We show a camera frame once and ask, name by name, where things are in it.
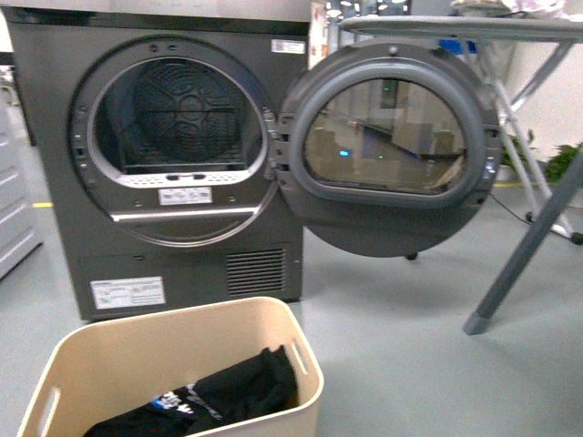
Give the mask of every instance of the potted plant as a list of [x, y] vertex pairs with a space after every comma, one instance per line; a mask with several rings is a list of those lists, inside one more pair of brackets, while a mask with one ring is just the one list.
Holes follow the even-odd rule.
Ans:
[[[575, 158], [579, 150], [583, 148], [583, 142], [580, 142], [576, 146], [570, 146], [569, 144], [563, 144], [562, 146], [555, 147], [558, 153], [552, 157], [545, 166], [545, 178], [549, 183], [556, 183], [563, 177], [567, 172], [568, 166], [571, 165], [571, 161]], [[569, 206], [574, 208], [583, 208], [583, 188], [580, 188], [578, 193], [573, 197]]]
[[[529, 172], [529, 165], [528, 165], [527, 157], [525, 156], [525, 152], [522, 149], [522, 147], [520, 146], [518, 139], [512, 135], [510, 136], [510, 138], [512, 139], [512, 144], [514, 144], [514, 148], [516, 149], [518, 156], [520, 157], [520, 160], [522, 161], [522, 164], [527, 169], [527, 172]], [[529, 129], [528, 130], [528, 144], [532, 144], [532, 142], [534, 140], [535, 140], [535, 133], [532, 131], [532, 129]], [[498, 182], [509, 182], [516, 177], [516, 174], [517, 174], [517, 169], [514, 165], [514, 162], [512, 162], [512, 158], [510, 157], [508, 150], [504, 147], [502, 149], [502, 157], [500, 159], [500, 169], [498, 170], [498, 176], [497, 176], [496, 180]]]

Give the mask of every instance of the dryer top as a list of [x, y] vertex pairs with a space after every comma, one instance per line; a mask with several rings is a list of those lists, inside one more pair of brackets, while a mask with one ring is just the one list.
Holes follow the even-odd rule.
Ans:
[[207, 16], [249, 20], [310, 22], [312, 0], [5, 0], [3, 5], [68, 11], [142, 15]]

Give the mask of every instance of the ironing board leg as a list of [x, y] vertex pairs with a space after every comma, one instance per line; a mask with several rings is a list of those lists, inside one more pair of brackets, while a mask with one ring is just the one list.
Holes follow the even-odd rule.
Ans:
[[528, 230], [476, 311], [465, 323], [464, 332], [467, 335], [481, 334], [487, 330], [492, 316], [537, 252], [553, 223], [581, 187], [581, 182], [583, 182], [583, 151], [580, 151], [573, 159], [567, 173], [561, 179], [555, 193], [543, 207], [537, 221]]
[[[500, 107], [500, 121], [503, 127], [506, 124], [509, 124], [512, 129], [514, 130], [517, 140], [522, 147], [523, 153], [525, 158], [527, 159], [528, 165], [530, 166], [530, 170], [535, 178], [535, 181], [538, 183], [541, 191], [545, 195], [546, 198], [550, 198], [551, 190], [548, 187], [547, 180], [540, 169], [537, 161], [532, 156], [530, 149], [528, 148], [528, 139], [527, 136], [524, 134], [520, 125], [517, 122], [517, 118], [515, 115], [515, 111], [524, 105], [527, 100], [540, 88], [540, 86], [550, 77], [550, 75], [555, 71], [561, 61], [567, 56], [570, 48], [573, 46], [571, 41], [563, 41], [561, 42], [555, 51], [551, 54], [551, 56], [547, 59], [547, 61], [543, 64], [542, 67], [538, 69], [538, 71], [533, 75], [532, 79], [523, 87], [523, 89], [518, 93], [517, 97], [514, 101], [510, 98], [506, 91], [505, 85], [502, 81], [495, 76], [494, 72], [494, 54], [492, 47], [489, 43], [480, 42], [482, 47], [482, 57], [484, 59], [484, 67], [486, 69], [486, 73], [488, 75], [488, 80], [490, 81], [494, 92], [497, 97], [498, 104]], [[514, 150], [514, 146], [511, 142], [505, 141], [506, 149], [512, 154]], [[520, 179], [522, 180], [529, 197], [529, 201], [531, 202], [533, 213], [535, 216], [538, 215], [539, 212], [539, 205], [534, 198], [534, 192], [532, 190], [532, 184], [530, 179], [526, 173], [526, 171], [520, 171], [520, 169], [524, 170], [524, 166], [519, 158], [517, 158], [517, 154], [513, 157], [513, 163], [515, 167], [518, 169]], [[564, 215], [559, 215], [558, 217], [559, 225], [555, 225], [552, 227], [552, 230], [556, 233], [571, 238], [573, 235], [573, 228], [571, 227], [570, 223], [568, 222], [567, 217]]]

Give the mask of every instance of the warning label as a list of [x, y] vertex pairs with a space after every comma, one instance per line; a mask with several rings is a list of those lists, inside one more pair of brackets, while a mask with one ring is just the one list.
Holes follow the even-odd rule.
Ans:
[[306, 43], [302, 41], [288, 41], [287, 39], [272, 39], [271, 51], [273, 53], [303, 55], [306, 53]]
[[166, 303], [162, 277], [93, 280], [91, 290], [98, 310], [143, 307]]
[[165, 188], [158, 191], [160, 205], [197, 205], [212, 203], [210, 188]]

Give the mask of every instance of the laundry basket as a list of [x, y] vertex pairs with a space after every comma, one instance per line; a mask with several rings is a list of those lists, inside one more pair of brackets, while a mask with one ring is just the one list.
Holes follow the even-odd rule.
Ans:
[[92, 425], [284, 345], [297, 406], [197, 436], [310, 437], [322, 371], [290, 309], [251, 298], [112, 320], [74, 331], [56, 346], [19, 437], [81, 437]]

